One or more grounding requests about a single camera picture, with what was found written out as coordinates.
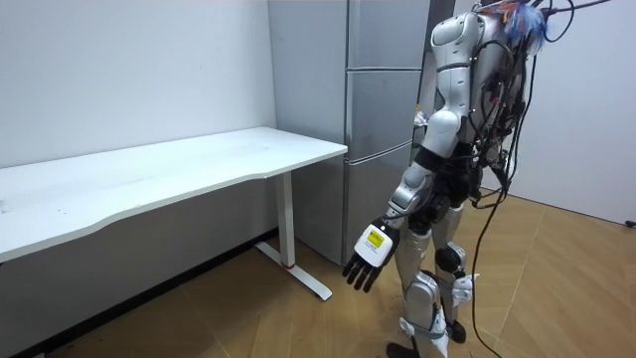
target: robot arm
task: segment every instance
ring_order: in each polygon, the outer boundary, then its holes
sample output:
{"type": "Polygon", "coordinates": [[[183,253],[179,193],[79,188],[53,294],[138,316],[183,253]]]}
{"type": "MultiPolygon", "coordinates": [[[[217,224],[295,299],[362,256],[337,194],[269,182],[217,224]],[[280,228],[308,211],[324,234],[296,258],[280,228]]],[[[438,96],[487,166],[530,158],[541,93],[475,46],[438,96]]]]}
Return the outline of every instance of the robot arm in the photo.
{"type": "MultiPolygon", "coordinates": [[[[398,246],[404,218],[427,205],[432,199],[435,173],[443,168],[460,140],[470,142],[475,135],[474,130],[464,130],[466,126],[462,124],[470,107],[472,52],[481,34],[475,13],[449,19],[433,30],[431,43],[437,60],[437,86],[444,106],[429,119],[421,148],[402,175],[386,213],[368,226],[355,245],[356,253],[343,270],[347,282],[355,282],[355,289],[371,289],[398,246]]],[[[444,205],[441,207],[442,210],[423,221],[439,221],[445,214],[444,205]]]]}

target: desk leg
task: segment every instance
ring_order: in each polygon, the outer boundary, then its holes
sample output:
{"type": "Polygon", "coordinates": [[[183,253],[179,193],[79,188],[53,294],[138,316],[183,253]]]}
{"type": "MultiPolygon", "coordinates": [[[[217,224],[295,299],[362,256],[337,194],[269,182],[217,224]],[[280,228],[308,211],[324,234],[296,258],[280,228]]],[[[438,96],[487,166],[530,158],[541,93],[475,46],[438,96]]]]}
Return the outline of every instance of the desk leg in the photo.
{"type": "Polygon", "coordinates": [[[276,178],[276,206],[278,208],[278,237],[280,253],[266,243],[256,244],[256,248],[287,269],[323,300],[331,297],[331,290],[316,278],[296,265],[294,254],[294,210],[291,196],[291,173],[283,173],[276,178]]]}

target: yellow label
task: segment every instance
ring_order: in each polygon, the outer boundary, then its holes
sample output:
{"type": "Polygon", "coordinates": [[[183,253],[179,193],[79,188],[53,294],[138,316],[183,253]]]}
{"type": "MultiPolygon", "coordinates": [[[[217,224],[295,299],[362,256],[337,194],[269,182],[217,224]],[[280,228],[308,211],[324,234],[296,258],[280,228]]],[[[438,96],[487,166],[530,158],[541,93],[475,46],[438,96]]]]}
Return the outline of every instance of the yellow label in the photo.
{"type": "Polygon", "coordinates": [[[385,238],[383,238],[382,235],[371,230],[371,232],[369,233],[369,236],[367,237],[367,240],[371,244],[373,244],[376,248],[379,248],[380,245],[385,241],[385,238]]]}

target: robot leg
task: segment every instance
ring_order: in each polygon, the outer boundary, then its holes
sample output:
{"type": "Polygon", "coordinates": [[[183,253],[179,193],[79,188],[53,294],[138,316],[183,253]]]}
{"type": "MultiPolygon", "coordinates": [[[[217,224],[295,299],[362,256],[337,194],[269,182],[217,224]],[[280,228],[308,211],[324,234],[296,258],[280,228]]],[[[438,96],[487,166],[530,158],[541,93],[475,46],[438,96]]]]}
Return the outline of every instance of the robot leg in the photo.
{"type": "Polygon", "coordinates": [[[424,235],[408,230],[396,250],[396,266],[404,304],[404,317],[399,319],[399,325],[411,337],[413,348],[390,343],[387,347],[389,358],[427,358],[431,345],[435,345],[446,356],[446,322],[443,311],[436,304],[439,289],[432,274],[419,268],[430,239],[430,230],[424,235]]]}
{"type": "Polygon", "coordinates": [[[466,330],[457,321],[458,305],[472,298],[472,278],[467,277],[464,271],[466,253],[452,241],[462,211],[463,205],[450,208],[444,218],[432,226],[436,249],[435,275],[450,336],[457,343],[466,341],[466,330]]]}

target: white wall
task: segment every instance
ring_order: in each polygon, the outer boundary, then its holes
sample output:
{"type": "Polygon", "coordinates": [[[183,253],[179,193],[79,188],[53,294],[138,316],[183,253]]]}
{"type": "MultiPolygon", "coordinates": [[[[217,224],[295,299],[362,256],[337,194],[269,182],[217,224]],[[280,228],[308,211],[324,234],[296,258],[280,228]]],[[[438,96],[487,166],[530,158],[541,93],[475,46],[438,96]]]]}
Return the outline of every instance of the white wall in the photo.
{"type": "MultiPolygon", "coordinates": [[[[0,2],[0,167],[259,125],[275,125],[264,0],[0,2]]],[[[0,357],[274,228],[271,184],[6,263],[0,357]]]]}
{"type": "Polygon", "coordinates": [[[265,0],[0,2],[0,167],[275,125],[265,0]]]}
{"type": "MultiPolygon", "coordinates": [[[[472,3],[457,0],[456,13],[472,3]]],[[[633,1],[577,11],[562,40],[540,52],[512,194],[617,223],[636,219],[635,11],[633,1]]],[[[550,19],[551,37],[568,16],[550,19]]],[[[492,177],[484,184],[496,187],[492,177]]]]}

